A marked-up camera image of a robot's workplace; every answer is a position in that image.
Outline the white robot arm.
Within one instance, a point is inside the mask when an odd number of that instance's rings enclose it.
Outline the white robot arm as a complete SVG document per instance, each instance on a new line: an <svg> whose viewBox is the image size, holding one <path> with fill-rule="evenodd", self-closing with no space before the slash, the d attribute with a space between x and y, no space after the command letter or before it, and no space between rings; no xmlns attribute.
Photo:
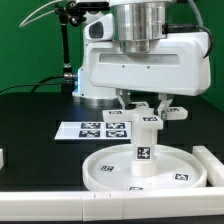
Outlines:
<svg viewBox="0 0 224 224"><path fill-rule="evenodd" d="M212 35L195 24L171 24L168 7L178 0L99 0L106 15L77 0L87 12L84 57L73 96L89 105L128 104L130 91L154 92L164 110L174 95L197 96L211 83Z"/></svg>

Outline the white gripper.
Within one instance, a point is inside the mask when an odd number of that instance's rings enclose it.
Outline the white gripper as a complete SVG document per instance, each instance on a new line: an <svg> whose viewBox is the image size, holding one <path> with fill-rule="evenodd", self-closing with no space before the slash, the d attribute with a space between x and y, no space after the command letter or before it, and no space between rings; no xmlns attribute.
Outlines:
<svg viewBox="0 0 224 224"><path fill-rule="evenodd" d="M172 94L196 96L209 88L207 50L205 32L171 33L153 41L148 53L125 54L117 42L91 43L86 48L86 64L93 85L117 88L122 108L131 104L127 90L159 93L156 112L166 120Z"/></svg>

